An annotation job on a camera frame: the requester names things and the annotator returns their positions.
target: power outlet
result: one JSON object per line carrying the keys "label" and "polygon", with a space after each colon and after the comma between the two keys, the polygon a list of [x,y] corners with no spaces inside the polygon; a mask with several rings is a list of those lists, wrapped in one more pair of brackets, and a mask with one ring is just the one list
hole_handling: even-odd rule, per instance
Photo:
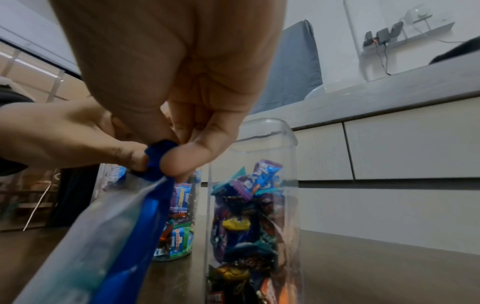
{"label": "power outlet", "polygon": [[413,9],[408,10],[403,19],[405,20],[406,24],[412,25],[422,20],[426,20],[432,16],[432,10],[430,7],[426,6],[425,4],[421,4]]}

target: countertop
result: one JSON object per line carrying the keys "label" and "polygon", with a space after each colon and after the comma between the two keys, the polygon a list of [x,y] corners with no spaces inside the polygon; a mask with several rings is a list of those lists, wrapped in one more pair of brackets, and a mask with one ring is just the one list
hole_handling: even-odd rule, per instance
{"label": "countertop", "polygon": [[[206,218],[196,219],[193,252],[153,262],[139,304],[202,303]],[[0,304],[11,303],[66,229],[0,233]],[[301,232],[304,304],[477,304],[480,256]]]}

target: white cable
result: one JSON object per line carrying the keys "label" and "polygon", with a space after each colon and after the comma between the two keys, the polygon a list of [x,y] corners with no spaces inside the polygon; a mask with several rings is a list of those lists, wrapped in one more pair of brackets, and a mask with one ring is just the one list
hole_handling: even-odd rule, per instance
{"label": "white cable", "polygon": [[25,227],[23,228],[22,231],[25,231],[27,229],[27,227],[29,226],[30,221],[32,220],[32,217],[34,216],[35,211],[40,206],[40,203],[42,202],[42,199],[44,198],[45,194],[50,190],[51,186],[52,186],[52,181],[50,180],[50,181],[48,181],[48,187],[46,188],[45,192],[43,192],[40,199],[38,200],[38,203],[36,204],[35,209],[33,209],[33,211],[31,212],[30,217],[28,218],[28,221],[26,221]]}
{"label": "white cable", "polygon": [[[428,22],[426,19],[425,19],[424,21],[425,21],[426,26],[428,27],[428,29],[431,31],[432,28],[430,27],[429,22]],[[422,31],[420,31],[420,30],[415,26],[415,24],[413,24],[413,28],[414,28],[417,32],[419,32],[420,34],[422,34],[422,35],[424,35],[424,36],[427,36],[427,37],[429,37],[429,38],[432,38],[432,39],[434,39],[434,40],[443,42],[443,43],[465,43],[465,42],[466,42],[466,41],[445,41],[445,40],[437,39],[437,38],[434,38],[434,37],[428,35],[427,33],[424,33],[424,32],[422,32]]]}

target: black sleeve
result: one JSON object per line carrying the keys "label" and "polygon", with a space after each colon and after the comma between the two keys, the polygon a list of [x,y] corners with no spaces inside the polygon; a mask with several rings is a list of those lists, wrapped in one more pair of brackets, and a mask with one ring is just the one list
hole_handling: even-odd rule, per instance
{"label": "black sleeve", "polygon": [[[33,100],[12,91],[10,86],[0,85],[0,107],[15,102],[33,102]],[[19,173],[20,171],[27,168],[28,166],[24,164],[6,160],[0,157],[0,176],[7,176]]]}

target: jar of candy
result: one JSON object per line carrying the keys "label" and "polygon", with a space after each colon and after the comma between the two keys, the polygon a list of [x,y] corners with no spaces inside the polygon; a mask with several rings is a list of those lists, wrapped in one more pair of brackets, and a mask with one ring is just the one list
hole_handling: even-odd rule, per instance
{"label": "jar of candy", "polygon": [[207,304],[303,303],[296,146],[284,121],[248,121],[210,164]]}
{"label": "jar of candy", "polygon": [[[93,189],[92,202],[107,192],[125,174],[126,170],[118,165],[100,165]],[[153,261],[178,259],[192,251],[200,182],[200,172],[197,171],[188,178],[186,183],[175,185],[168,221],[160,240],[158,240]]]}

